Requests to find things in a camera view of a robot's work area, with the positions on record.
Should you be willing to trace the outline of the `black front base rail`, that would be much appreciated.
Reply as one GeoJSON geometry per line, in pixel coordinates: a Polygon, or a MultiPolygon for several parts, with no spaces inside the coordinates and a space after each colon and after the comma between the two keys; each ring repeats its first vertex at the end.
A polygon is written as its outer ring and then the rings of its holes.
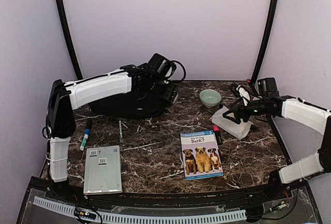
{"type": "Polygon", "coordinates": [[[50,181],[31,177],[27,191],[37,189],[55,200],[77,204],[82,207],[106,208],[116,205],[129,207],[205,207],[222,205],[227,207],[243,207],[260,213],[262,204],[271,200],[285,198],[286,203],[295,206],[298,186],[291,184],[289,189],[278,192],[265,192],[266,185],[246,189],[226,190],[207,193],[189,194],[145,194],[145,193],[114,193],[106,195],[86,196],[83,188],[67,183],[53,186],[50,181]]]}

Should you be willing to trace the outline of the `white pouch bag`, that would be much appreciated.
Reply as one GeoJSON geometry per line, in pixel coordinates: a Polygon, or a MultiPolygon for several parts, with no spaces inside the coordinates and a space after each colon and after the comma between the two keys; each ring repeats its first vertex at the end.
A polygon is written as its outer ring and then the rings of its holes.
{"type": "Polygon", "coordinates": [[[227,133],[236,137],[237,139],[243,139],[247,136],[249,131],[251,130],[251,126],[253,122],[241,122],[240,124],[236,124],[231,120],[228,120],[223,117],[223,113],[228,111],[229,109],[226,106],[223,106],[218,111],[216,111],[213,116],[210,118],[214,125],[217,125],[227,133]]]}

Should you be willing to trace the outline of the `small circuit board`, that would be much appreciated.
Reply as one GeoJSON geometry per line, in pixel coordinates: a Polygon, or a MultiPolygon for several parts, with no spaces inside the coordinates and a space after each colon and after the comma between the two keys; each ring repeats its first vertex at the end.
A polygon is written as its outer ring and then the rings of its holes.
{"type": "Polygon", "coordinates": [[[93,214],[90,211],[81,208],[75,208],[74,215],[80,219],[88,219],[88,220],[95,220],[97,216],[96,214],[93,214]]]}

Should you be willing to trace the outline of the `clear silver pen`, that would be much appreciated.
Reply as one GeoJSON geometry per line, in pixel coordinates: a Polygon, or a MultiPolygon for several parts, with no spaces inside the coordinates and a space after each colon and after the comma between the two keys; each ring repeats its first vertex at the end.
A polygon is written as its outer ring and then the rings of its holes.
{"type": "Polygon", "coordinates": [[[121,144],[124,143],[123,132],[122,132],[122,121],[118,121],[118,128],[119,128],[119,141],[121,144]]]}

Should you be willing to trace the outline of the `dog picture book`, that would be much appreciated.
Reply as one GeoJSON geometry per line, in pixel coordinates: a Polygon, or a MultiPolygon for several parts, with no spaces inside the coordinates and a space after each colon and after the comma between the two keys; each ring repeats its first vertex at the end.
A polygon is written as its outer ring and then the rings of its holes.
{"type": "Polygon", "coordinates": [[[215,134],[212,130],[181,133],[185,180],[223,176],[215,134]]]}

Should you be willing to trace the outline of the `green white marker pen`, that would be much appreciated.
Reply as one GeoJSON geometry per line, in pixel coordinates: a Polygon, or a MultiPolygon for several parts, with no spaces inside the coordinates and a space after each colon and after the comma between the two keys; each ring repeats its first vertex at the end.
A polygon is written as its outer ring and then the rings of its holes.
{"type": "Polygon", "coordinates": [[[85,129],[84,129],[83,140],[82,140],[81,145],[80,145],[80,150],[81,151],[84,151],[84,149],[86,147],[87,140],[88,140],[88,137],[90,135],[92,125],[93,125],[92,119],[88,119],[87,123],[86,123],[86,126],[85,126],[85,129]]]}

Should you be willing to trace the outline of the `grey notebook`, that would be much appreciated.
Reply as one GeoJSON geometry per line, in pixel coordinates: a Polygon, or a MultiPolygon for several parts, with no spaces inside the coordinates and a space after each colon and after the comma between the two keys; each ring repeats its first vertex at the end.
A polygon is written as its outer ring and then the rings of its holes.
{"type": "Polygon", "coordinates": [[[83,193],[105,195],[122,192],[120,147],[115,145],[88,148],[83,193]]]}

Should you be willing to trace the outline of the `black corner post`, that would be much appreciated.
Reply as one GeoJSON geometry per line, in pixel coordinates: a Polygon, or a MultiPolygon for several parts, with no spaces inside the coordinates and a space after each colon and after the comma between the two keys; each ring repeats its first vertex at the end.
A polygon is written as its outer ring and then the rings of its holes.
{"type": "Polygon", "coordinates": [[[265,28],[264,28],[264,32],[263,32],[263,36],[262,36],[262,40],[261,40],[261,45],[260,45],[260,49],[258,52],[256,63],[254,66],[254,70],[253,70],[253,73],[252,73],[252,76],[250,79],[250,83],[252,85],[256,84],[260,70],[262,68],[262,64],[263,64],[263,61],[265,58],[265,54],[266,54],[266,50],[267,50],[267,46],[268,46],[268,42],[269,42],[269,38],[270,38],[270,35],[272,32],[277,3],[278,3],[278,0],[270,0],[270,3],[269,3],[269,9],[268,9],[268,13],[267,13],[267,18],[266,18],[265,28]]]}
{"type": "Polygon", "coordinates": [[[68,24],[68,20],[67,20],[67,16],[66,16],[64,0],[55,0],[55,1],[56,1],[58,16],[59,16],[59,20],[60,20],[61,27],[62,27],[62,32],[63,32],[64,38],[65,38],[65,43],[67,46],[68,54],[70,57],[72,67],[74,69],[74,74],[76,75],[76,78],[78,80],[82,80],[83,75],[82,75],[82,71],[81,71],[79,61],[78,61],[78,58],[76,55],[71,33],[69,30],[69,24],[68,24]]]}

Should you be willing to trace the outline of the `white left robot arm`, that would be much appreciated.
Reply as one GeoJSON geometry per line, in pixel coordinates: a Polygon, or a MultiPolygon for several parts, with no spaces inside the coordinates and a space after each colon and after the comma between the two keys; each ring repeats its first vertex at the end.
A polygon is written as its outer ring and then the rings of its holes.
{"type": "Polygon", "coordinates": [[[83,80],[53,82],[43,135],[49,143],[49,175],[53,193],[62,201],[73,197],[68,178],[68,146],[76,130],[74,111],[89,106],[97,115],[141,119],[160,115],[178,91],[172,62],[127,65],[83,80]]]}

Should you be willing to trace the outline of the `left black corner post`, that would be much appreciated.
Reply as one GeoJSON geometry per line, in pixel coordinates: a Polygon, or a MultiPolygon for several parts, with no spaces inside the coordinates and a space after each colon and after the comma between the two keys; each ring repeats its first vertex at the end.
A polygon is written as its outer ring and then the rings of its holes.
{"type": "Polygon", "coordinates": [[[55,1],[56,1],[58,16],[59,16],[59,20],[60,20],[61,27],[62,27],[62,32],[63,32],[64,38],[65,38],[65,43],[67,46],[68,54],[70,57],[72,67],[74,69],[74,74],[76,75],[76,78],[78,80],[82,80],[83,75],[82,75],[82,71],[81,71],[79,61],[78,61],[78,58],[76,55],[71,33],[69,30],[69,24],[68,24],[68,20],[67,20],[67,16],[66,16],[64,0],[55,0],[55,1]]]}

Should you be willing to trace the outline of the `black student bag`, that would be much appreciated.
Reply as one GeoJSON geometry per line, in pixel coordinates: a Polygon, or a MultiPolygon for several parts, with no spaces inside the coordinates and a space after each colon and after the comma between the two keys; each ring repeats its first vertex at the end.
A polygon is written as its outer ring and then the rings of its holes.
{"type": "Polygon", "coordinates": [[[143,119],[160,116],[173,103],[160,103],[159,95],[151,92],[129,92],[96,100],[89,104],[98,115],[143,119]]]}

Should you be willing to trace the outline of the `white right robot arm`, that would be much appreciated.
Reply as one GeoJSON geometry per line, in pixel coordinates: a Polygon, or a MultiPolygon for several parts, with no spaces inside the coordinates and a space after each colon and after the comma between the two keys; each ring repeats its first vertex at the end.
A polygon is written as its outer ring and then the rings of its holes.
{"type": "Polygon", "coordinates": [[[330,110],[291,96],[240,103],[224,112],[223,117],[236,124],[252,116],[278,117],[276,127],[285,147],[294,157],[292,163],[273,171],[264,188],[264,196],[275,200],[294,183],[330,173],[330,110]]]}

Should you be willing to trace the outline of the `pale green ceramic bowl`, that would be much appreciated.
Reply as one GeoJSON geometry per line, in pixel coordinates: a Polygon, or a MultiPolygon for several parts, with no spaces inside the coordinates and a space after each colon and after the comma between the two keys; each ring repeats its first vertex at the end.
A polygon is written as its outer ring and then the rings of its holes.
{"type": "Polygon", "coordinates": [[[201,103],[207,108],[215,107],[222,100],[221,95],[213,89],[202,90],[199,94],[199,97],[201,103]]]}

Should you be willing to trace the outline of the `red black marker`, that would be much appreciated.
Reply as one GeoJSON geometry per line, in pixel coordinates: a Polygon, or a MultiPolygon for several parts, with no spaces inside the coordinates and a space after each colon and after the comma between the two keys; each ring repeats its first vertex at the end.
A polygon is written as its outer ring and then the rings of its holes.
{"type": "Polygon", "coordinates": [[[221,137],[221,132],[220,132],[220,128],[217,125],[213,126],[213,132],[214,132],[217,144],[222,145],[223,141],[222,141],[222,137],[221,137]]]}

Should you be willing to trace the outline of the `right black corner post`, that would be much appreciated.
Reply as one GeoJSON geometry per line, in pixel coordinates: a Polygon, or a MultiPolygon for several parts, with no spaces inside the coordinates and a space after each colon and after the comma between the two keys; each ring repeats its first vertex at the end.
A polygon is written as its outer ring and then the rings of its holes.
{"type": "Polygon", "coordinates": [[[265,28],[264,28],[264,32],[263,32],[263,36],[262,36],[262,40],[261,40],[261,45],[260,45],[260,49],[258,52],[256,63],[254,66],[254,70],[253,70],[253,73],[252,73],[252,76],[250,79],[250,83],[252,85],[256,84],[260,70],[262,68],[262,64],[263,64],[263,61],[265,58],[265,54],[266,54],[266,50],[267,50],[267,46],[268,46],[268,42],[269,42],[269,38],[270,38],[270,35],[272,32],[277,3],[278,3],[278,0],[270,0],[270,3],[269,3],[269,9],[268,9],[268,13],[267,13],[267,18],[266,18],[265,28]]]}

